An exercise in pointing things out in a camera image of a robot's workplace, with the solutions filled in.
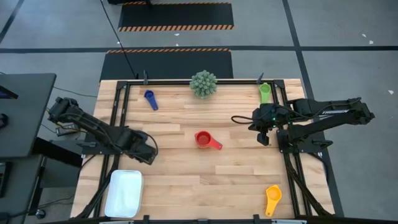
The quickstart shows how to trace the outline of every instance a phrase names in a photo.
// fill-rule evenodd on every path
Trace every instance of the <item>orange and black striped tape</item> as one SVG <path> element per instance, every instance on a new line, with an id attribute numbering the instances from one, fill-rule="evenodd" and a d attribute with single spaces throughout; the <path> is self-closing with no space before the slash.
<path id="1" fill-rule="evenodd" d="M 189 26 L 138 26 L 119 27 L 120 32 L 142 32 L 142 31 L 175 31 L 175 30 L 231 30 L 233 25 L 189 25 Z"/>
<path id="2" fill-rule="evenodd" d="M 146 4 L 145 2 L 126 2 L 123 6 L 131 5 L 131 4 Z M 161 4 L 231 4 L 230 2 L 177 2 L 177 3 L 152 3 L 153 5 L 161 5 Z"/>
<path id="3" fill-rule="evenodd" d="M 229 51 L 229 49 L 137 49 L 124 50 L 125 53 L 149 53 L 149 52 L 208 52 L 208 51 Z M 123 53 L 123 50 L 109 50 L 107 54 Z"/>

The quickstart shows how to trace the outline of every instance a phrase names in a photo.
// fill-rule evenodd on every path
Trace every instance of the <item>green measuring cup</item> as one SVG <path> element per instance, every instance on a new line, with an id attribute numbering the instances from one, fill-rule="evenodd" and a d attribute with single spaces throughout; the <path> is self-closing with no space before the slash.
<path id="1" fill-rule="evenodd" d="M 269 93 L 271 92 L 271 86 L 266 83 L 260 85 L 261 103 L 268 103 Z"/>

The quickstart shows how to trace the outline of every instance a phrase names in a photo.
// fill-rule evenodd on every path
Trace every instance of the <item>green plant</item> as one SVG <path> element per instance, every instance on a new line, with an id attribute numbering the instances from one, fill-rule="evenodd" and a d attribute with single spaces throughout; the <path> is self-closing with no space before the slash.
<path id="1" fill-rule="evenodd" d="M 204 70 L 192 76 L 192 81 L 189 83 L 189 87 L 195 96 L 206 98 L 208 95 L 217 91 L 216 83 L 216 76 Z"/>

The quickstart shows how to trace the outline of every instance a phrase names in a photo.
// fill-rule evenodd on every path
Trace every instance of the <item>wooden tabletop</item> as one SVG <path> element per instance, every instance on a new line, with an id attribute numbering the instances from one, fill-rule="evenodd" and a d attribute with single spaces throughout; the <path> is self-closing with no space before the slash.
<path id="1" fill-rule="evenodd" d="M 107 123 L 116 83 L 102 81 L 99 88 L 94 116 Z M 304 98 L 299 79 L 286 79 L 285 86 L 289 100 Z M 158 111 L 153 111 L 143 97 L 147 89 L 154 91 Z M 151 134 L 159 146 L 151 166 L 127 156 L 120 159 L 119 169 L 139 170 L 144 175 L 141 209 L 134 219 L 142 220 L 144 215 L 154 220 L 246 219 L 253 214 L 268 218 L 264 214 L 265 190 L 274 184 L 282 190 L 282 199 L 273 218 L 294 217 L 276 130 L 268 134 L 270 144 L 265 147 L 256 141 L 257 132 L 230 119 L 233 115 L 251 117 L 259 107 L 258 91 L 257 85 L 218 85 L 213 96 L 201 100 L 193 96 L 188 85 L 131 87 L 125 125 Z M 194 134 L 202 130 L 210 132 L 223 149 L 197 148 Z M 309 190 L 333 213 L 322 163 L 306 154 L 301 157 Z M 103 156 L 96 156 L 82 169 L 71 217 L 78 215 L 96 192 L 102 161 Z M 297 196 L 303 213 L 299 188 Z"/>

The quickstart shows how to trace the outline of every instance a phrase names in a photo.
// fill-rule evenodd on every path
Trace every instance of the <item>red measuring cup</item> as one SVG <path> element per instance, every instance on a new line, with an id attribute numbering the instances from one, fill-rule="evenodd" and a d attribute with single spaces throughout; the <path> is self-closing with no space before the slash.
<path id="1" fill-rule="evenodd" d="M 213 147 L 218 150 L 221 150 L 223 148 L 223 145 L 214 140 L 210 133 L 208 133 L 207 131 L 200 131 L 196 133 L 195 139 L 200 148 Z"/>

